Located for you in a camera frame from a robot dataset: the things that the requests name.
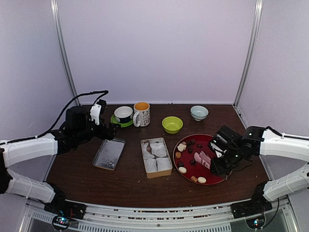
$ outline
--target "silver tray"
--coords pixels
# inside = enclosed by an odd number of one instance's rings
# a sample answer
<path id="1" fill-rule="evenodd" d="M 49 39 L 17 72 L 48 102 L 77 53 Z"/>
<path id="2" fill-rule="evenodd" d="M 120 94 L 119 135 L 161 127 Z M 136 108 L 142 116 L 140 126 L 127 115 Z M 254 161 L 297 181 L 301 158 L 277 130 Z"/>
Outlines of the silver tray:
<path id="1" fill-rule="evenodd" d="M 103 140 L 92 164 L 95 167 L 113 171 L 116 168 L 125 144 L 126 142 L 123 139 Z"/>

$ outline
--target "yellow-green bowl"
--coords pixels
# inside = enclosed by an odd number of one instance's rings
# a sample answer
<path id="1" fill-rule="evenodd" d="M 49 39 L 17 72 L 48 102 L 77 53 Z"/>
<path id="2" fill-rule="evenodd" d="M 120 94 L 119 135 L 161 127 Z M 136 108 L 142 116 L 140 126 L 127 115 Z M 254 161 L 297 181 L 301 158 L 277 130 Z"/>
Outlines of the yellow-green bowl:
<path id="1" fill-rule="evenodd" d="M 166 117 L 162 121 L 164 130 L 169 134 L 176 134 L 183 127 L 183 121 L 174 116 Z"/>

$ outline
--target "bowl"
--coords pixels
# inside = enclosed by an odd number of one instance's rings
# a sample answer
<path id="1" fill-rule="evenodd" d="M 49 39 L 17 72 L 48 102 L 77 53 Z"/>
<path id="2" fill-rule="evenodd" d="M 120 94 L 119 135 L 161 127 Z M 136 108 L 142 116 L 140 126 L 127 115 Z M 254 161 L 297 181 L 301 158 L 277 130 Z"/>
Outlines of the bowl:
<path id="1" fill-rule="evenodd" d="M 133 109 L 129 106 L 121 106 L 114 111 L 115 119 L 119 123 L 128 123 L 133 118 Z"/>
<path id="2" fill-rule="evenodd" d="M 208 115 L 208 109 L 201 105 L 191 107 L 191 116 L 195 121 L 204 120 Z"/>
<path id="3" fill-rule="evenodd" d="M 169 116 L 163 119 L 162 126 L 166 133 L 176 134 L 183 127 L 183 121 L 178 117 Z"/>

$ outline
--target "red plate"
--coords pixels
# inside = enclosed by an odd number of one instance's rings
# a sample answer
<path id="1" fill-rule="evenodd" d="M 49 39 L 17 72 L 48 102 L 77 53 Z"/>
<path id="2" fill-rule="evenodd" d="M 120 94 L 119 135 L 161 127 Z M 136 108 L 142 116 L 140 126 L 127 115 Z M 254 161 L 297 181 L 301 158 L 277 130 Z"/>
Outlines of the red plate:
<path id="1" fill-rule="evenodd" d="M 185 151 L 183 151 L 181 154 L 182 156 L 180 157 L 180 159 L 177 159 L 175 157 L 175 154 L 176 152 L 178 152 L 178 149 L 177 149 L 177 146 L 179 144 L 181 144 L 182 142 L 185 142 L 185 141 L 188 141 L 188 140 L 191 140 L 191 139 L 195 139 L 196 140 L 196 143 L 194 145 L 192 145 L 193 147 L 193 152 L 192 154 L 189 154 L 188 152 L 188 147 L 186 148 Z M 212 139 L 212 136 L 210 135 L 207 135 L 207 134 L 192 134 L 192 135 L 189 135 L 187 137 L 184 137 L 183 139 L 181 139 L 177 145 L 175 146 L 174 148 L 174 151 L 173 151 L 173 160 L 174 160 L 174 164 L 178 170 L 178 162 L 179 161 L 182 161 L 183 164 L 184 164 L 184 167 L 187 169 L 187 172 L 182 174 L 181 172 L 179 172 L 184 178 L 186 178 L 187 180 L 193 182 L 193 183 L 196 183 L 196 184 L 199 184 L 199 185 L 215 185 L 215 184 L 218 184 L 222 181 L 224 181 L 225 179 L 219 177 L 219 176 L 216 176 L 214 174 L 211 174 L 211 171 L 200 165 L 199 163 L 196 163 L 195 165 L 191 165 L 190 164 L 190 161 L 191 160 L 194 160 L 194 153 L 200 153 L 201 151 L 203 151 L 206 155 L 208 155 L 211 159 L 216 157 L 216 154 L 213 153 L 207 146 L 208 142 Z M 197 147 L 197 144 L 202 144 L 202 148 L 198 148 Z M 205 184 L 201 184 L 199 182 L 194 182 L 192 181 L 190 178 L 192 176 L 195 176 L 196 178 L 199 178 L 200 176 L 206 178 L 206 183 Z"/>

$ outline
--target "wooden table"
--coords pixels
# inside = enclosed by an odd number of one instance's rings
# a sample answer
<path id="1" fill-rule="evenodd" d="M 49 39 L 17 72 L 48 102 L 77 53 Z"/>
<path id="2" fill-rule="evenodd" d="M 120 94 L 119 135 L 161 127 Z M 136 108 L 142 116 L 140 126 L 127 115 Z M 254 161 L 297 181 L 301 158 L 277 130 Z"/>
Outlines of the wooden table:
<path id="1" fill-rule="evenodd" d="M 119 105 L 108 105 L 103 117 L 106 121 Z M 114 171 L 92 165 L 101 140 L 79 146 L 75 151 L 57 156 L 47 178 L 62 189 L 67 199 L 122 207 L 180 207 L 233 202 L 251 198 L 255 186 L 268 177 L 258 157 L 254 164 L 233 172 L 230 180 L 213 186 L 201 186 L 184 179 L 175 167 L 172 175 L 147 179 L 140 141 L 163 137 L 170 155 L 175 145 L 185 136 L 205 133 L 213 136 L 222 124 L 239 133 L 244 127 L 231 105 L 206 105 L 209 116 L 196 122 L 191 118 L 191 105 L 151 105 L 151 123 L 145 128 L 121 128 L 116 137 L 126 145 Z M 175 135 L 164 132 L 161 122 L 166 116 L 183 120 L 182 130 Z"/>

